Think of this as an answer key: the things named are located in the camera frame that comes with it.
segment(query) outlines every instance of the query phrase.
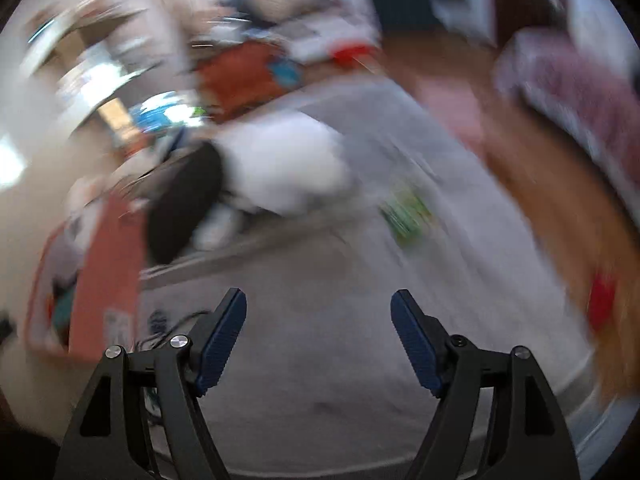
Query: black cable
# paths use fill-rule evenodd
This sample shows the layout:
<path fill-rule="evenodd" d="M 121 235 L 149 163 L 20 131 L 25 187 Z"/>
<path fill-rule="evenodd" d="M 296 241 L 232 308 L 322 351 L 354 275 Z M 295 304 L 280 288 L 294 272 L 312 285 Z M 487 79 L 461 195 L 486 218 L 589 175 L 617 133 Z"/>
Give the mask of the black cable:
<path fill-rule="evenodd" d="M 199 316 L 202 316 L 204 314 L 210 314 L 210 313 L 211 313 L 210 310 L 198 310 L 196 312 L 192 312 L 191 314 L 188 314 L 185 317 L 183 317 L 180 321 L 178 321 L 176 324 L 174 324 L 169 330 L 167 330 L 163 334 L 153 334 L 153 335 L 151 335 L 151 336 L 149 336 L 147 338 L 144 338 L 144 339 L 141 339 L 140 341 L 138 341 L 136 343 L 136 350 L 140 350 L 143 344 L 148 343 L 150 341 L 153 341 L 156 338 L 160 338 L 158 341 L 156 341 L 151 346 L 151 348 L 149 348 L 149 350 L 154 350 L 154 349 L 158 348 L 160 345 L 164 344 L 167 341 L 167 339 L 169 338 L 169 336 L 173 332 L 178 330 L 187 321 L 190 321 L 191 319 L 194 319 L 195 317 L 199 317 Z"/>
<path fill-rule="evenodd" d="M 15 325 L 6 316 L 2 315 L 0 319 L 0 346 L 15 333 Z"/>

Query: shelf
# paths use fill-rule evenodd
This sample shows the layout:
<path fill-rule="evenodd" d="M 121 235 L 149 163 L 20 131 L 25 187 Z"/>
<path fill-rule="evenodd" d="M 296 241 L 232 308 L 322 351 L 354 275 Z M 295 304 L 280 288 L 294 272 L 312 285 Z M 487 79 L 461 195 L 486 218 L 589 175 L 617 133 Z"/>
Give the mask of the shelf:
<path fill-rule="evenodd" d="M 123 43 L 110 48 L 111 54 L 115 57 L 124 56 L 128 52 L 136 50 L 138 48 L 142 48 L 143 46 L 149 44 L 151 42 L 151 38 L 148 36 L 143 36 L 142 38 L 133 38 L 132 40 L 124 41 Z"/>
<path fill-rule="evenodd" d="M 106 39 L 114 30 L 141 12 L 144 10 L 121 12 L 112 9 L 97 16 L 78 19 L 75 12 L 66 10 L 34 40 L 20 64 L 20 72 L 24 77 L 35 74 L 51 58 L 58 43 L 75 30 L 81 33 L 85 47 L 89 47 Z"/>
<path fill-rule="evenodd" d="M 105 104 L 111 97 L 124 85 L 133 79 L 140 77 L 159 66 L 161 61 L 152 63 L 148 66 L 129 72 L 123 75 L 111 85 L 103 86 L 99 94 L 87 96 L 79 91 L 72 104 L 58 118 L 58 131 L 62 136 L 69 137 L 79 128 L 100 106 Z"/>

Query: wall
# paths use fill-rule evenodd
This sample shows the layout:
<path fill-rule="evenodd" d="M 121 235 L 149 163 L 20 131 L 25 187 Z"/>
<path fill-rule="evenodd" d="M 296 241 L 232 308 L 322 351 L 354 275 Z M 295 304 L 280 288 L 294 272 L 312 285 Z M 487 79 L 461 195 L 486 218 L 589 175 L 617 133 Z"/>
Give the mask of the wall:
<path fill-rule="evenodd" d="M 149 36 L 153 39 L 146 47 L 150 54 L 162 57 L 164 64 L 119 92 L 127 106 L 139 103 L 160 92 L 192 88 L 193 77 L 187 72 L 186 46 L 175 20 L 162 6 L 161 0 L 114 0 L 126 2 L 133 9 L 147 9 L 141 16 L 124 25 L 115 34 L 117 38 Z"/>
<path fill-rule="evenodd" d="M 578 49 L 631 79 L 640 48 L 610 0 L 568 0 L 568 27 Z"/>
<path fill-rule="evenodd" d="M 496 45 L 494 0 L 431 0 L 431 4 L 447 30 Z"/>
<path fill-rule="evenodd" d="M 19 75 L 27 40 L 24 24 L 54 1 L 66 3 L 23 0 L 0 33 L 0 137 L 10 136 L 28 163 L 16 186 L 0 189 L 0 309 L 20 325 L 40 251 L 65 216 L 70 186 L 84 174 L 115 165 L 108 138 L 92 124 L 72 139 L 56 136 L 54 81 L 46 75 Z M 0 352 L 0 387 L 16 418 L 56 439 L 62 438 L 90 373 L 86 366 L 48 362 L 27 352 L 21 338 Z"/>

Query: screw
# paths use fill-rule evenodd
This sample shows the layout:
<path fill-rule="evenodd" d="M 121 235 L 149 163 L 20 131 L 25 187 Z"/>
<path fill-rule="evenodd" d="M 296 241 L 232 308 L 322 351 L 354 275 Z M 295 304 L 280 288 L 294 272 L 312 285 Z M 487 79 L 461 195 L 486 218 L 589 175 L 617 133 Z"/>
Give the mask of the screw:
<path fill-rule="evenodd" d="M 122 348 L 120 348 L 118 345 L 113 345 L 113 346 L 110 346 L 109 348 L 107 348 L 104 351 L 104 354 L 109 359 L 115 359 L 116 357 L 118 357 L 120 355 L 121 352 L 122 352 Z"/>
<path fill-rule="evenodd" d="M 182 348 L 189 342 L 189 338 L 185 335 L 174 335 L 171 338 L 171 346 L 174 348 Z"/>
<path fill-rule="evenodd" d="M 531 357 L 531 350 L 526 346 L 516 346 L 516 348 L 513 349 L 513 353 L 518 359 L 529 359 Z"/>
<path fill-rule="evenodd" d="M 461 347 L 466 345 L 466 337 L 461 335 L 452 335 L 451 342 L 453 343 L 453 346 Z"/>

